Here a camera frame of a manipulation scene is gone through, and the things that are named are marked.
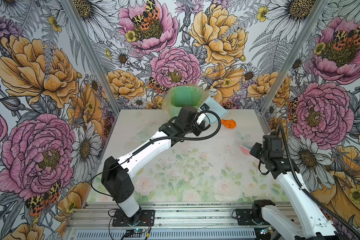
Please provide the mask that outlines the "grey-green plastic dustpan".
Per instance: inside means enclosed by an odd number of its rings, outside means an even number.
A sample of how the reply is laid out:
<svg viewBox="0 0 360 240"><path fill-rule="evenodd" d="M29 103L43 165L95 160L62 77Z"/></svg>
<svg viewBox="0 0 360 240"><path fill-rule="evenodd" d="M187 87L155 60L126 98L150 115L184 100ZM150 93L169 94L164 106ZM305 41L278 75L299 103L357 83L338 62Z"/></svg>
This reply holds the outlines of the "grey-green plastic dustpan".
<svg viewBox="0 0 360 240"><path fill-rule="evenodd" d="M226 110L224 107L222 107L218 102L215 101L212 97L208 97L204 101L204 105L207 106L207 109L209 111L212 111L216 113L219 116L219 120L222 120L224 116L228 113L228 110ZM208 118L211 120L211 125L214 125L218 122L216 117L213 114L207 113Z"/></svg>

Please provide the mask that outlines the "large orange paper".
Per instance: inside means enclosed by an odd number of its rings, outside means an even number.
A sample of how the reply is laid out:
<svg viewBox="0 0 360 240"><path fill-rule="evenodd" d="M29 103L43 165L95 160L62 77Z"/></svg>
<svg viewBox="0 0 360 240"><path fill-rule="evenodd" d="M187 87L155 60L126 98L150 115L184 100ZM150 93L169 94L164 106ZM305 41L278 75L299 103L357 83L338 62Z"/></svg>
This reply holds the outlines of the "large orange paper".
<svg viewBox="0 0 360 240"><path fill-rule="evenodd" d="M234 129L237 126L234 120L221 120L221 122L227 129Z"/></svg>

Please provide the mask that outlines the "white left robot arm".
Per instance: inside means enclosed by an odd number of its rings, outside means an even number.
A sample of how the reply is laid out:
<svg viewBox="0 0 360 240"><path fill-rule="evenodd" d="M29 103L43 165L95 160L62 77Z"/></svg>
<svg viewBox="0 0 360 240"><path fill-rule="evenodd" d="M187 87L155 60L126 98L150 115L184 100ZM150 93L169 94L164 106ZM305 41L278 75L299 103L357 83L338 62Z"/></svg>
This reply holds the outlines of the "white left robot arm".
<svg viewBox="0 0 360 240"><path fill-rule="evenodd" d="M134 197L135 186L132 178L153 158L176 143L198 141L198 136L210 126L210 123L206 123L210 109L206 104L200 109L191 106L182 107L177 116L164 123L137 149L117 159L114 157L106 159L101 183L131 222L141 216L141 207Z"/></svg>

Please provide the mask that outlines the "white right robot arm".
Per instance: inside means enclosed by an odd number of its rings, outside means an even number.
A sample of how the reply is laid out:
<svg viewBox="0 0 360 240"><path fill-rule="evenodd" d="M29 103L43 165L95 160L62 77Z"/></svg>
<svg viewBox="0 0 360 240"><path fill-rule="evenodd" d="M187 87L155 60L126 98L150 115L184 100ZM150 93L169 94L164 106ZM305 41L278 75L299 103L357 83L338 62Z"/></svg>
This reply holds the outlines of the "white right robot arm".
<svg viewBox="0 0 360 240"><path fill-rule="evenodd" d="M319 205L308 193L297 166L284 158L283 143L279 136L265 135L250 154L264 164L267 171L286 193L300 222L295 224L271 200L257 200L252 206L252 220L268 223L286 240L340 240L332 221L322 213Z"/></svg>

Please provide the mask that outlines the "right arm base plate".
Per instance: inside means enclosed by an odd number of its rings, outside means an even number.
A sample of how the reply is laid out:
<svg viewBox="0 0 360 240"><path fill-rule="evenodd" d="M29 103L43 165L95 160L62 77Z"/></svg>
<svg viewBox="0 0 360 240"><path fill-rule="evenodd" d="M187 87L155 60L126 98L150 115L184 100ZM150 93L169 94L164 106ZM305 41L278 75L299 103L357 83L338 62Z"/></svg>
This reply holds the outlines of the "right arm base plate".
<svg viewBox="0 0 360 240"><path fill-rule="evenodd" d="M250 209L235 209L232 212L232 218L237 221L239 226L270 226L266 221L255 221Z"/></svg>

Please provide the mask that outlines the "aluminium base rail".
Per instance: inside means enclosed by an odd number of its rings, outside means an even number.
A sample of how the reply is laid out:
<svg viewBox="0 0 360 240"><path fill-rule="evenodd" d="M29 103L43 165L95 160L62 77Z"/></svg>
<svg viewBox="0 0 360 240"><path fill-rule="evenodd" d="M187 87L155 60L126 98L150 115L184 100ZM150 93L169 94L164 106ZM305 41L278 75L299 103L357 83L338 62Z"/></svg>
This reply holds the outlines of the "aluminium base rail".
<svg viewBox="0 0 360 240"><path fill-rule="evenodd" d="M291 204L276 207L299 225ZM77 210L68 225L67 240L218 240L284 239L274 227L239 226L232 218L235 209L250 209L241 203L156 203L142 205L142 210L155 210L153 227L113 227L117 208L109 204L90 204Z"/></svg>

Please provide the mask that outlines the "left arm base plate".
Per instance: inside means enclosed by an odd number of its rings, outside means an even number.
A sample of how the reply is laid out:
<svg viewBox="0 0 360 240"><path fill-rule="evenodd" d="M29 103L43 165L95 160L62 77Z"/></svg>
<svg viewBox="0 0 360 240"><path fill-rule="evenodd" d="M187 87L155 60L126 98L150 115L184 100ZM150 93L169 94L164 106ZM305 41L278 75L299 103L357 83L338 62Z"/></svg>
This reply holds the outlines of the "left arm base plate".
<svg viewBox="0 0 360 240"><path fill-rule="evenodd" d="M155 210L139 210L131 218L117 209L113 216L113 227L153 227L155 222Z"/></svg>

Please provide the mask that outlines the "aluminium corner post left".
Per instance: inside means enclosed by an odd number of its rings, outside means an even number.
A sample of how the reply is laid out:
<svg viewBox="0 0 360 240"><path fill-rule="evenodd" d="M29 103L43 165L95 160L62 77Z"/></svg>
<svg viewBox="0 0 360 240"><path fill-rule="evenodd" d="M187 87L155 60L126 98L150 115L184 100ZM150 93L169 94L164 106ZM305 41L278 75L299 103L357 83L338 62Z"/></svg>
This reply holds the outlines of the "aluminium corner post left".
<svg viewBox="0 0 360 240"><path fill-rule="evenodd" d="M112 106L113 112L115 113L116 116L118 116L120 114L121 108L114 96L110 84L107 81L106 74L99 62L99 59L91 43L91 40L88 34L86 33L84 25L81 23L80 16L76 10L73 1L63 1L62 6L63 9L66 11L68 15L68 19L70 20L70 23L74 28L75 34L78 37L78 40L80 41L84 51L86 52L86 55L91 63L91 66L93 67L94 72L97 75L105 91L105 94Z"/></svg>

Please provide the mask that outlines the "aluminium corner post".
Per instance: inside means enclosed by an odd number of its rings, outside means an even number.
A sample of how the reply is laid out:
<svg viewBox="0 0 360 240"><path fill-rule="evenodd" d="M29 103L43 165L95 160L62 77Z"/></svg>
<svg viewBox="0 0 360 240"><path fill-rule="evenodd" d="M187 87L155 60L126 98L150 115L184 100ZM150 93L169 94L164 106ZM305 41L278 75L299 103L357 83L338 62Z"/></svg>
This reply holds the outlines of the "aluminium corner post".
<svg viewBox="0 0 360 240"><path fill-rule="evenodd" d="M80 16L76 10L73 1L63 1L62 6L63 9L66 11L68 15L68 19L70 20L70 23L74 28L75 34L78 37L78 40L80 41L84 51L86 52L86 55L91 63L91 66L93 67L94 72L97 75L105 91L105 94L112 106L113 112L115 113L116 116L118 116L120 114L121 108L114 96L110 84L107 81L106 74L99 62L99 59L91 43L91 40L88 34L86 33L84 25L81 23Z"/></svg>
<svg viewBox="0 0 360 240"><path fill-rule="evenodd" d="M261 107L260 107L260 114L265 115L266 109L270 105L270 103L275 98L276 94L278 93L279 88L281 87L282 83L284 82L285 78L287 77L287 74L290 70L290 67L292 66L294 60L299 55L298 51L303 47L304 43L308 39L309 35L313 31L313 29L317 26L317 23L319 21L319 18L323 14L326 5L329 1L322 0L322 1L316 1L316 3L313 6L313 9L308 16L308 19L306 23L303 25L302 32L300 34L297 34L296 40L294 44L292 45L291 50L289 51L287 58L285 62L283 63L278 76L276 77L276 80L272 87L270 88L269 93L267 94L266 98L264 99Z"/></svg>

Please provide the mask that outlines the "aluminium corner post right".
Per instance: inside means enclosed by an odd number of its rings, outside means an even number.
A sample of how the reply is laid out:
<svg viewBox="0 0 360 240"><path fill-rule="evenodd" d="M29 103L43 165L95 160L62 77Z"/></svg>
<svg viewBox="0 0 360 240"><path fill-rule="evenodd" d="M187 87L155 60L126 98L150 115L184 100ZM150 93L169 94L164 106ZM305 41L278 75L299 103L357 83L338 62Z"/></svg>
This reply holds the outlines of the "aluminium corner post right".
<svg viewBox="0 0 360 240"><path fill-rule="evenodd" d="M304 43L308 39L309 35L313 31L313 29L317 26L317 23L319 21L319 18L323 14L326 5L329 1L322 0L322 1L316 1L316 3L313 6L313 9L308 16L308 19L306 23L303 25L302 32L300 34L297 34L296 40L294 44L292 45L291 50L289 51L287 58L285 62L283 63L278 76L276 77L276 80L272 87L270 88L269 93L267 94L266 98L264 99L261 107L260 107L260 114L265 115L266 109L270 105L270 103L275 98L276 94L278 93L279 88L281 87L282 83L284 82L285 78L287 77L287 74L290 70L290 67L292 66L294 60L299 55L298 51L303 47Z"/></svg>

